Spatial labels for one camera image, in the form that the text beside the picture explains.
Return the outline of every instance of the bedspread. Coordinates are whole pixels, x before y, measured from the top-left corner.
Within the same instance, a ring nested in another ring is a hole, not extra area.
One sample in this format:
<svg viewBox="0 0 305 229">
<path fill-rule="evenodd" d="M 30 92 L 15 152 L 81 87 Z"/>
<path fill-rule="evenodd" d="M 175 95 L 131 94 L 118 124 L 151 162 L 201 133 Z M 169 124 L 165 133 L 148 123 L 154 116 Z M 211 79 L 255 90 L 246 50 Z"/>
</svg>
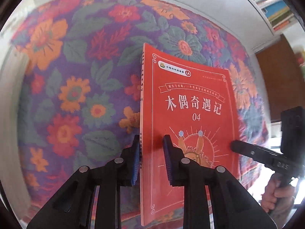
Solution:
<svg viewBox="0 0 305 229">
<path fill-rule="evenodd" d="M 259 145 L 266 141 L 252 64 L 230 33 L 160 0 L 53 0 L 32 11 L 12 39 L 30 58 L 18 113 L 19 155 L 32 198 L 25 221 L 80 166 L 103 166 L 139 133 L 144 42 L 189 61 L 228 69 L 241 140 Z M 256 162 L 240 157 L 240 181 L 246 188 L 259 170 Z M 138 183 L 122 188 L 124 229 L 142 228 L 139 197 Z M 147 227 L 178 228 L 182 216 L 182 209 L 175 210 Z"/>
</svg>

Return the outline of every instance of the cartoon character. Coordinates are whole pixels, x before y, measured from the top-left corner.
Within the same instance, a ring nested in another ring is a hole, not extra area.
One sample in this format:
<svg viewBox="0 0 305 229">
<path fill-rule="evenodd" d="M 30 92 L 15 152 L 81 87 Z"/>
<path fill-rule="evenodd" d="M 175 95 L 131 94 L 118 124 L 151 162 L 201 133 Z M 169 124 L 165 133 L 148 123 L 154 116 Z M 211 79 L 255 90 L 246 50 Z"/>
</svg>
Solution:
<svg viewBox="0 0 305 229">
<path fill-rule="evenodd" d="M 196 161 L 201 166 L 211 168 L 212 163 L 208 160 L 208 157 L 205 156 L 203 153 L 203 145 L 204 145 L 203 132 L 201 130 L 198 132 L 196 148 L 193 148 L 192 146 L 186 147 L 183 134 L 184 134 L 183 131 L 179 132 L 178 147 L 183 150 L 184 156 Z"/>
</svg>

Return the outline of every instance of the number 04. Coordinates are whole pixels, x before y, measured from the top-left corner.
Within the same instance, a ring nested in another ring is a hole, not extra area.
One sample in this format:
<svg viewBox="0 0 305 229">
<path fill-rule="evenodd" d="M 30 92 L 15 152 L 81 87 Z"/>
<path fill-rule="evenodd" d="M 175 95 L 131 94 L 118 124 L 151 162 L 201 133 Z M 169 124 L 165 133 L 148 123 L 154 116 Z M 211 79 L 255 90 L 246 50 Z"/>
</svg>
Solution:
<svg viewBox="0 0 305 229">
<path fill-rule="evenodd" d="M 193 121 L 198 120 L 200 121 L 200 114 L 193 114 Z"/>
</svg>

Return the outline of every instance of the brown wooden panel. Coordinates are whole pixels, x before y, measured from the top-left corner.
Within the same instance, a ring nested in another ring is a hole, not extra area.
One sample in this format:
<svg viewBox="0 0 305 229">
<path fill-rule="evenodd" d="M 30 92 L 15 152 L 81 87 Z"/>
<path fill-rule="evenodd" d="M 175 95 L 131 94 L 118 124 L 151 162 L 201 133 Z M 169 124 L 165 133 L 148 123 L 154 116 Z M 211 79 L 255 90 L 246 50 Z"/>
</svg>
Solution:
<svg viewBox="0 0 305 229">
<path fill-rule="evenodd" d="M 283 110 L 305 107 L 305 82 L 294 53 L 284 35 L 256 54 L 265 80 L 271 121 L 280 121 Z"/>
</svg>

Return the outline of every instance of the silver rivet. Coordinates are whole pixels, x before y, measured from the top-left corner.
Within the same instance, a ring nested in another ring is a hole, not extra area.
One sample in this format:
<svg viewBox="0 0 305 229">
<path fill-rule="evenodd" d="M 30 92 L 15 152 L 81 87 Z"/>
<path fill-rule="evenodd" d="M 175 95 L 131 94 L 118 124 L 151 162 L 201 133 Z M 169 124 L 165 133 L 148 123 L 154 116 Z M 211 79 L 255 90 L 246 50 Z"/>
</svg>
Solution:
<svg viewBox="0 0 305 229">
<path fill-rule="evenodd" d="M 123 161 L 124 161 L 124 159 L 121 158 L 121 157 L 117 157 L 117 158 L 114 160 L 114 162 L 115 162 L 116 164 L 121 164 L 121 163 L 123 163 Z"/>
<path fill-rule="evenodd" d="M 218 172 L 220 172 L 220 173 L 223 173 L 223 172 L 226 171 L 226 169 L 225 169 L 223 166 L 218 166 L 218 167 L 216 168 L 216 170 L 217 170 Z"/>
<path fill-rule="evenodd" d="M 87 167 L 87 166 L 81 166 L 81 167 L 79 168 L 79 172 L 82 172 L 82 173 L 87 172 L 87 170 L 88 170 L 88 167 Z"/>
<path fill-rule="evenodd" d="M 181 159 L 181 163 L 183 163 L 183 164 L 189 164 L 191 161 L 188 159 L 188 158 L 186 158 L 186 157 L 184 157 L 183 159 Z"/>
</svg>

